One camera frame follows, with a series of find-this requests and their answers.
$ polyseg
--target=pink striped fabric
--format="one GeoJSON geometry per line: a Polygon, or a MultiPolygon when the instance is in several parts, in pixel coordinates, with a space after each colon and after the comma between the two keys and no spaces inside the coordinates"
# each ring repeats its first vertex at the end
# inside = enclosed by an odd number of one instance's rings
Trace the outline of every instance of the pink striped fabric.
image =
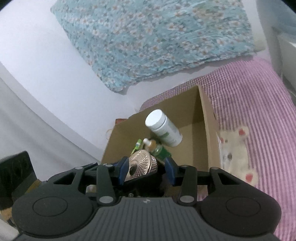
{"type": "Polygon", "coordinates": [[[259,173],[258,189],[275,198],[282,217],[275,235],[296,240],[296,109],[272,66],[255,57],[227,64],[147,100],[141,110],[194,85],[207,93],[223,130],[249,127],[250,166],[259,173]]]}

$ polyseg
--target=green bottle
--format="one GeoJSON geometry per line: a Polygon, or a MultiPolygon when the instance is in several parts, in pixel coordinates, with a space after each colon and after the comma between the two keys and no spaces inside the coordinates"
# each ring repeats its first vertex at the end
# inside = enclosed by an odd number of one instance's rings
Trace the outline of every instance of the green bottle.
{"type": "Polygon", "coordinates": [[[163,145],[157,144],[155,140],[148,140],[145,138],[143,143],[146,145],[146,150],[161,162],[164,162],[166,157],[172,156],[163,145]]]}

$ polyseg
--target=white plush toy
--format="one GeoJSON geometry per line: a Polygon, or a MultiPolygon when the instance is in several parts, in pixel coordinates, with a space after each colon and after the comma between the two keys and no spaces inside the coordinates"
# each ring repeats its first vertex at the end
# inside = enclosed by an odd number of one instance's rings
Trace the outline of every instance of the white plush toy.
{"type": "Polygon", "coordinates": [[[254,186],[258,183],[258,174],[249,168],[249,157],[245,139],[249,129],[241,126],[235,131],[220,131],[223,150],[224,170],[254,186]]]}

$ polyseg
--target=white sheet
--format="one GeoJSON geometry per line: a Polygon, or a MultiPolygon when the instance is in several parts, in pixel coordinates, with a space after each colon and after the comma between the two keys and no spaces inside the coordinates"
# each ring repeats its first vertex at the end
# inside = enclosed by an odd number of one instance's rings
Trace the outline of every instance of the white sheet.
{"type": "MultiPolygon", "coordinates": [[[[225,61],[131,86],[126,95],[109,91],[72,47],[50,7],[56,0],[12,0],[0,11],[0,62],[33,97],[62,122],[100,149],[116,118],[127,118],[141,104],[225,61]]],[[[255,0],[243,0],[255,34],[265,48],[255,0]]]]}

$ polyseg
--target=cardboard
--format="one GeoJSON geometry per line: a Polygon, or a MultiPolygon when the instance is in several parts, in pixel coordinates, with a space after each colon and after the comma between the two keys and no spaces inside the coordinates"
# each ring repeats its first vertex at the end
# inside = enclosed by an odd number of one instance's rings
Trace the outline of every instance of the cardboard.
{"type": "Polygon", "coordinates": [[[166,147],[178,165],[192,165],[199,171],[221,167],[218,123],[212,105],[200,86],[166,99],[115,125],[102,163],[114,163],[123,156],[130,156],[138,139],[154,137],[154,133],[145,126],[145,119],[156,109],[161,109],[183,135],[178,146],[166,147]]]}

